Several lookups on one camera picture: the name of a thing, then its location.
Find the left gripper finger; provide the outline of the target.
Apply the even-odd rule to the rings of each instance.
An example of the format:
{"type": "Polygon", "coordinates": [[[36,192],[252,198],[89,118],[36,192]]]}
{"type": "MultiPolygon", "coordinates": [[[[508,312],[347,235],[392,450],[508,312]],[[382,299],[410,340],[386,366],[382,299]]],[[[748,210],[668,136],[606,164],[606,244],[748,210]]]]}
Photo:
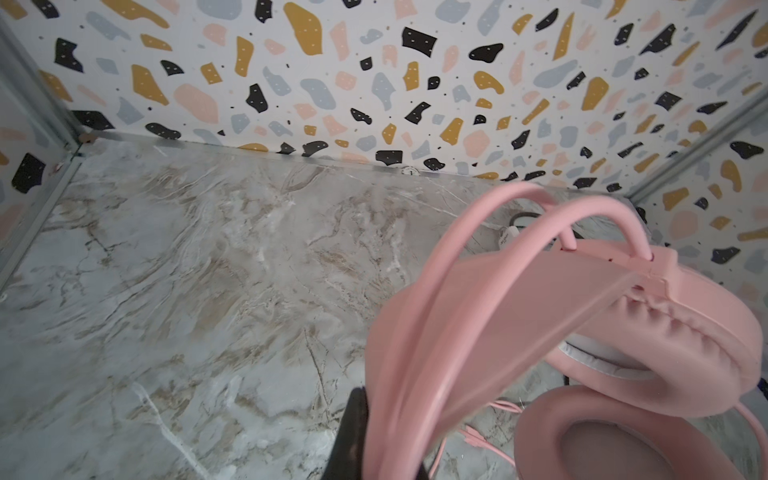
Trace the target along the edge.
{"type": "Polygon", "coordinates": [[[364,387],[354,388],[342,415],[322,480],[361,480],[369,407],[364,387]]]}

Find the pink headphones with cable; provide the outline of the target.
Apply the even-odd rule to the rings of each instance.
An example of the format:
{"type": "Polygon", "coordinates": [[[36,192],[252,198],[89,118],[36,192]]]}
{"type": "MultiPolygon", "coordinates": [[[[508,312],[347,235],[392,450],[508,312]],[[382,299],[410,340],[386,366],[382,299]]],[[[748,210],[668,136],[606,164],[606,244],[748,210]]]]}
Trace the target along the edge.
{"type": "Polygon", "coordinates": [[[761,373],[763,333],[735,295],[652,245],[620,201],[558,203],[514,183],[479,198],[419,278],[374,320],[365,350],[369,418],[362,475],[415,479],[451,431],[545,362],[569,384],[523,407],[513,464],[522,479],[737,479],[693,420],[739,412],[761,373]],[[540,213],[503,250],[516,211],[540,213]],[[577,240],[571,226],[601,225],[577,240]]]}

